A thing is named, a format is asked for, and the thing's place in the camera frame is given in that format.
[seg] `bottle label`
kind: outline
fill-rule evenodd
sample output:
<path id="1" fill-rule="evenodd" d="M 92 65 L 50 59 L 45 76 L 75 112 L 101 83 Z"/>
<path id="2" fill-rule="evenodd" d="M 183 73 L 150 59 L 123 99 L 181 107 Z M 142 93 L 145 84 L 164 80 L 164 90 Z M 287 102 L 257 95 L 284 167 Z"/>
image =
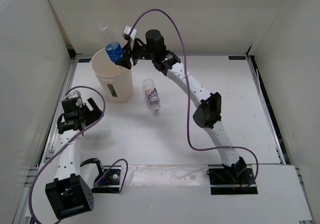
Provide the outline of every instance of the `bottle label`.
<path id="1" fill-rule="evenodd" d="M 150 99 L 152 99 L 153 97 L 158 97 L 158 92 L 157 92 L 157 89 L 156 89 L 156 88 L 146 90 L 145 94 L 146 94 L 146 96 L 147 96 L 147 97 L 146 97 L 147 100 L 150 100 Z"/>
<path id="2" fill-rule="evenodd" d="M 112 48 L 111 46 L 112 46 L 112 43 L 108 44 L 105 48 L 105 51 L 109 55 L 109 58 L 111 59 L 111 61 L 115 63 L 124 55 L 124 51 L 122 50 L 121 45 L 119 43 L 115 49 Z"/>

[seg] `plastic bottle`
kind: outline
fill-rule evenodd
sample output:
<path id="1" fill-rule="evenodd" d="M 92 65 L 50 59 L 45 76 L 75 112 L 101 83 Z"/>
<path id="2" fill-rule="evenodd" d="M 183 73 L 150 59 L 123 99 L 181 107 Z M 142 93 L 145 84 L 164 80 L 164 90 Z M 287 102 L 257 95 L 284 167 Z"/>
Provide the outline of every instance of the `plastic bottle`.
<path id="1" fill-rule="evenodd" d="M 149 109 L 158 112 L 160 110 L 160 99 L 153 79 L 144 80 L 142 85 Z"/>
<path id="2" fill-rule="evenodd" d="M 115 63 L 123 56 L 124 52 L 120 43 L 117 41 L 113 29 L 106 24 L 99 24 L 97 30 L 100 40 L 106 47 L 106 53 L 109 55 L 111 61 Z"/>

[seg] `white floor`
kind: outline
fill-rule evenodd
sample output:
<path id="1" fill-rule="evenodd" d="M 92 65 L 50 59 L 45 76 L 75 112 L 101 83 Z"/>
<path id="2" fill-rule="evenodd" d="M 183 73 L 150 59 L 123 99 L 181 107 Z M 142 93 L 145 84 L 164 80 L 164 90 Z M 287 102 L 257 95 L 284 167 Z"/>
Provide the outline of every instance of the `white floor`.
<path id="1" fill-rule="evenodd" d="M 188 70 L 207 89 L 222 95 L 222 119 L 234 145 L 256 153 L 260 162 L 257 195 L 211 195 L 206 164 L 220 164 L 216 151 L 196 152 L 186 139 L 187 97 L 149 61 L 132 69 L 134 93 L 124 103 L 107 100 L 105 117 L 85 133 L 81 159 L 98 157 L 104 165 L 119 158 L 130 164 L 121 194 L 95 194 L 92 212 L 63 220 L 72 223 L 296 223 L 311 215 L 293 166 L 279 165 L 275 143 L 247 61 L 227 56 L 188 57 Z M 147 109 L 142 81 L 153 78 L 161 98 L 159 115 Z M 102 91 L 89 63 L 78 63 L 73 86 Z M 97 94 L 80 89 L 85 100 Z M 191 120 L 194 146 L 213 146 Z M 240 151 L 247 163 L 249 153 Z M 44 186 L 53 180 L 57 161 L 40 176 L 33 197 L 37 216 L 54 223 Z"/>
<path id="2" fill-rule="evenodd" d="M 189 72 L 213 93 L 222 95 L 222 120 L 233 145 L 251 149 L 260 163 L 279 163 L 275 143 L 258 97 L 246 60 L 229 60 L 227 56 L 189 56 Z M 104 164 L 126 158 L 130 164 L 221 164 L 217 151 L 196 152 L 186 139 L 186 94 L 170 79 L 158 72 L 151 61 L 139 61 L 132 68 L 133 95 L 124 103 L 106 99 L 106 113 L 101 122 L 85 134 L 83 158 L 98 157 Z M 149 112 L 142 81 L 155 81 L 160 100 L 159 115 Z M 102 87 L 90 63 L 78 63 L 73 86 Z M 94 92 L 80 89 L 85 100 Z M 195 107 L 191 104 L 191 116 Z M 196 147 L 213 146 L 209 136 L 190 121 L 191 140 Z M 252 155 L 240 151 L 247 163 L 255 163 Z"/>

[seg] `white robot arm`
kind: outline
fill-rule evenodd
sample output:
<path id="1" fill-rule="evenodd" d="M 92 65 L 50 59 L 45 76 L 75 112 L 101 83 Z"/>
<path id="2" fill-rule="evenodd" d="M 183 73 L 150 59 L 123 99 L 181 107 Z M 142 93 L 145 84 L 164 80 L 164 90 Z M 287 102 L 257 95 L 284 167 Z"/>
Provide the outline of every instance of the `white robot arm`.
<path id="1" fill-rule="evenodd" d="M 93 110 L 82 102 L 79 91 L 71 92 L 62 101 L 64 113 L 58 119 L 57 128 L 61 146 L 67 147 L 59 156 L 53 182 L 45 186 L 45 193 L 59 220 L 93 210 L 91 189 L 94 181 L 104 174 L 104 168 L 97 158 L 80 163 L 82 135 L 69 142 L 79 131 L 93 124 L 102 115 L 92 98 L 88 99 L 88 102 Z"/>
<path id="2" fill-rule="evenodd" d="M 213 94 L 205 89 L 188 72 L 185 75 L 184 64 L 173 52 L 167 50 L 160 31 L 147 31 L 145 35 L 146 44 L 136 38 L 136 33 L 136 30 L 131 31 L 131 28 L 126 26 L 123 36 L 128 42 L 123 48 L 123 57 L 115 64 L 131 69 L 132 64 L 136 65 L 138 60 L 152 60 L 158 71 L 174 81 L 188 94 L 187 75 L 190 99 L 197 108 L 193 120 L 208 133 L 215 146 L 230 146 L 230 148 L 219 149 L 218 151 L 225 170 L 234 178 L 237 178 L 246 169 L 247 165 L 237 151 L 231 148 L 232 144 L 222 124 L 220 116 L 221 95 L 218 92 Z"/>
<path id="3" fill-rule="evenodd" d="M 184 70 L 185 67 L 183 63 L 176 63 L 172 66 L 172 69 L 167 71 L 166 76 L 174 81 L 187 94 L 187 82 Z M 202 103 L 202 100 L 208 99 L 211 94 L 192 75 L 190 75 L 189 72 L 187 72 L 187 75 L 190 85 L 190 98 L 194 105 L 198 107 Z M 212 129 L 204 128 L 204 130 L 208 133 L 215 146 L 232 146 L 222 121 L 216 122 Z M 236 164 L 239 161 L 240 155 L 235 149 L 219 149 L 218 151 L 222 164 L 226 166 L 231 167 L 232 164 Z"/>

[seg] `purple wire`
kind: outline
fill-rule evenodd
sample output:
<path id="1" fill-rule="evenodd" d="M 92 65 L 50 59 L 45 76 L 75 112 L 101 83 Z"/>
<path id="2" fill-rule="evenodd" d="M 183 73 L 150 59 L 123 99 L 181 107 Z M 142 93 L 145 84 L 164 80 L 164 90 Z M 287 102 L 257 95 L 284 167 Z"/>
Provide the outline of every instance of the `purple wire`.
<path id="1" fill-rule="evenodd" d="M 94 183 L 94 185 L 98 185 L 99 183 L 100 183 L 100 181 L 102 181 L 103 179 L 104 179 L 104 177 L 108 174 L 108 172 L 111 170 L 111 168 L 112 167 L 114 167 L 118 162 L 120 162 L 120 161 L 124 161 L 125 163 L 126 163 L 126 171 L 125 171 L 125 175 L 124 175 L 124 178 L 123 178 L 123 181 L 122 181 L 122 185 L 121 185 L 121 188 L 119 189 L 119 191 L 115 191 L 115 193 L 120 193 L 121 191 L 122 191 L 122 188 L 124 187 L 123 185 L 124 185 L 124 183 L 125 183 L 125 180 L 126 180 L 126 174 L 128 173 L 128 167 L 129 167 L 129 165 L 128 165 L 128 162 L 127 162 L 127 160 L 126 159 L 119 159 L 119 160 L 116 160 L 104 173 L 103 173 L 103 175 L 99 178 L 99 180 L 97 180 L 95 183 Z"/>
<path id="2" fill-rule="evenodd" d="M 186 52 L 186 48 L 185 48 L 185 45 L 184 45 L 184 42 L 183 42 L 183 40 L 182 40 L 182 37 L 181 37 L 181 34 L 180 34 L 180 31 L 179 31 L 179 29 L 177 28 L 177 26 L 176 26 L 176 24 L 175 24 L 175 22 L 173 21 L 173 19 L 165 12 L 165 11 L 163 11 L 163 10 L 160 10 L 160 9 L 150 9 L 150 10 L 147 10 L 147 11 L 145 11 L 145 12 L 143 12 L 138 18 L 137 18 L 137 20 L 135 21 L 135 23 L 133 24 L 133 26 L 132 26 L 132 28 L 131 28 L 131 30 L 130 30 L 130 33 L 129 33 L 129 36 L 131 35 L 131 33 L 132 33 L 132 31 L 134 30 L 134 28 L 136 27 L 136 25 L 137 25 L 137 23 L 139 22 L 139 20 L 144 16 L 144 15 L 146 15 L 147 13 L 149 13 L 149 12 L 153 12 L 153 11 L 157 11 L 157 12 L 161 12 L 161 13 L 163 13 L 165 16 L 167 16 L 168 17 L 168 19 L 171 21 L 171 23 L 173 24 L 173 26 L 174 26 L 174 28 L 175 28 L 175 30 L 176 30 L 176 33 L 178 34 L 178 36 L 179 36 L 179 39 L 180 39 L 180 42 L 181 42 L 181 45 L 182 45 L 182 49 L 183 49 L 183 59 L 184 59 L 184 75 L 185 75 L 185 81 L 186 81 L 186 87 L 187 87 L 187 95 L 188 95 L 188 108 L 187 108 L 187 115 L 186 115 L 186 124 L 187 124 L 187 126 L 186 126 L 186 137 L 187 137 L 187 140 L 188 140 L 188 144 L 189 144 L 189 146 L 190 146 L 190 148 L 192 149 L 192 150 L 196 150 L 196 151 L 207 151 L 207 150 L 218 150 L 218 149 L 229 149 L 229 148 L 233 148 L 233 149 L 242 149 L 242 150 L 246 150 L 246 151 L 248 151 L 248 152 L 250 152 L 253 156 L 254 156 L 254 158 L 255 158 L 255 161 L 256 161 L 256 173 L 255 173 L 255 175 L 254 175 L 254 178 L 253 178 L 253 180 L 252 180 L 252 182 L 249 184 L 249 185 L 247 185 L 247 186 L 245 186 L 245 187 L 242 187 L 242 189 L 246 189 L 246 188 L 248 188 L 249 186 L 251 186 L 252 184 L 254 184 L 254 182 L 256 181 L 256 177 L 258 176 L 258 172 L 259 172 L 259 162 L 258 162 L 258 158 L 257 158 L 257 156 L 251 151 L 251 150 L 249 150 L 248 148 L 245 148 L 245 147 L 242 147 L 242 146 L 217 146 L 217 147 L 210 147 L 210 148 L 204 148 L 204 149 L 199 149 L 199 148 L 195 148 L 195 147 L 193 147 L 192 146 L 192 144 L 191 144 L 191 140 L 190 140 L 190 102 L 191 102 L 191 99 L 190 99 L 190 86 L 189 86 L 189 79 L 188 79 L 188 75 L 187 75 L 187 61 L 186 61 L 186 57 L 187 57 L 187 52 Z"/>
<path id="3" fill-rule="evenodd" d="M 51 159 L 49 159 L 49 160 L 43 165 L 43 167 L 42 167 L 42 168 L 38 171 L 38 173 L 35 175 L 35 178 L 34 178 L 32 184 L 31 184 L 30 191 L 29 191 L 28 204 L 29 204 L 29 210 L 30 210 L 31 216 L 32 216 L 33 220 L 35 221 L 35 223 L 37 223 L 37 224 L 42 224 L 42 223 L 41 223 L 41 222 L 38 220 L 38 218 L 35 216 L 35 212 L 34 212 L 33 206 L 32 206 L 32 193 L 33 193 L 33 189 L 34 189 L 34 187 L 35 187 L 34 185 L 35 185 L 37 179 L 39 178 L 40 174 L 43 172 L 43 170 L 44 170 L 57 156 L 59 156 L 59 155 L 67 148 L 67 146 L 68 146 L 71 142 L 73 142 L 79 135 L 83 134 L 86 130 L 89 130 L 91 127 L 93 127 L 94 125 L 96 125 L 96 124 L 102 119 L 102 117 L 103 117 L 104 114 L 105 114 L 104 112 L 105 112 L 105 109 L 106 109 L 106 108 L 105 108 L 105 107 L 106 107 L 106 101 L 105 101 L 103 95 L 102 95 L 98 90 L 96 90 L 96 89 L 94 89 L 94 88 L 91 88 L 91 87 L 88 87 L 88 86 L 75 86 L 75 87 L 69 89 L 69 90 L 66 92 L 65 95 L 67 95 L 68 93 L 70 93 L 70 91 L 72 91 L 72 90 L 74 90 L 74 89 L 77 89 L 77 88 L 85 88 L 85 89 L 90 89 L 90 90 L 93 90 L 93 91 L 97 92 L 97 93 L 100 95 L 100 97 L 102 98 L 103 107 L 104 107 L 104 108 L 103 108 L 102 114 L 101 114 L 101 116 L 100 116 L 100 118 L 99 118 L 98 120 L 96 120 L 96 121 L 95 121 L 94 123 L 92 123 L 91 125 L 87 126 L 87 127 L 86 127 L 85 129 L 83 129 L 82 131 L 79 131 L 77 134 L 75 134 L 65 145 L 63 145 L 63 147 L 62 147 L 59 151 L 57 151 L 56 154 L 53 155 L 53 157 L 52 157 Z"/>

